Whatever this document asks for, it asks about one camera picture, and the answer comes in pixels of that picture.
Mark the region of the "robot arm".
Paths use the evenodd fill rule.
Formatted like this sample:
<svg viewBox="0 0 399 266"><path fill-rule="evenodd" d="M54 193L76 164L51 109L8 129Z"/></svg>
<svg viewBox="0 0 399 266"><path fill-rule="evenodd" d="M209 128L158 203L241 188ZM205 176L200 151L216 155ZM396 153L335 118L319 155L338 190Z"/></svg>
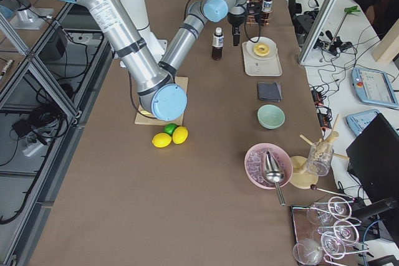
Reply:
<svg viewBox="0 0 399 266"><path fill-rule="evenodd" d="M185 91L175 83L184 58L208 21L243 17L247 0L204 0L192 4L163 57L157 61L120 0L61 0L89 10L115 53L137 83L141 106L155 118L172 121L186 108Z"/></svg>

